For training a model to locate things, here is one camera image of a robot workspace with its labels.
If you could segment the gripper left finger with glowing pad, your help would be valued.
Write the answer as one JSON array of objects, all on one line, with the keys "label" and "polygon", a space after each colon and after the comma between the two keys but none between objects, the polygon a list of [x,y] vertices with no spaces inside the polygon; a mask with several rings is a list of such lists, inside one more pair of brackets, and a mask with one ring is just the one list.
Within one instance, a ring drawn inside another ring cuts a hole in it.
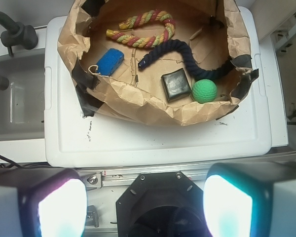
[{"label": "gripper left finger with glowing pad", "polygon": [[0,169],[0,237],[80,237],[86,214],[74,169]]}]

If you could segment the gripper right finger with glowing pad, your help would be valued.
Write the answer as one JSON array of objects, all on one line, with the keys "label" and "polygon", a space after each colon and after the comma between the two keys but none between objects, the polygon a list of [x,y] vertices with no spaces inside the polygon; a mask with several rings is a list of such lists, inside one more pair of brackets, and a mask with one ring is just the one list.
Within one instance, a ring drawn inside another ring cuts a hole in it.
[{"label": "gripper right finger with glowing pad", "polygon": [[296,162],[215,163],[203,208],[214,237],[296,237]]}]

